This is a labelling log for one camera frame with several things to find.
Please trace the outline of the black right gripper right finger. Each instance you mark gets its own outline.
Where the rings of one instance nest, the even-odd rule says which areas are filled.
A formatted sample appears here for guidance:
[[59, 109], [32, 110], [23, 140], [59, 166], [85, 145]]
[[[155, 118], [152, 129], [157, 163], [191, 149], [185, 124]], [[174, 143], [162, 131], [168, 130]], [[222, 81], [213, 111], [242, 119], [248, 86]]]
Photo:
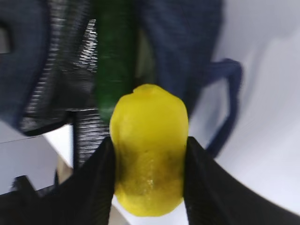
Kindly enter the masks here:
[[193, 137], [187, 140], [184, 202], [190, 225], [298, 225], [300, 217], [259, 196]]

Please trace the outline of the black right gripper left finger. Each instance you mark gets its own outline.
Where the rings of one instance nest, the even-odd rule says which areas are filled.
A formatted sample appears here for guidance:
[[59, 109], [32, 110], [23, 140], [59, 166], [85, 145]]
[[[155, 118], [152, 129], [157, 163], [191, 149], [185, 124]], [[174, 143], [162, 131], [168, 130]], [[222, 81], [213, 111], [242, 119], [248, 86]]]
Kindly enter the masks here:
[[13, 190], [0, 196], [0, 223], [106, 225], [114, 181], [115, 154], [110, 137], [106, 137], [80, 169], [43, 196], [27, 176], [16, 177]]

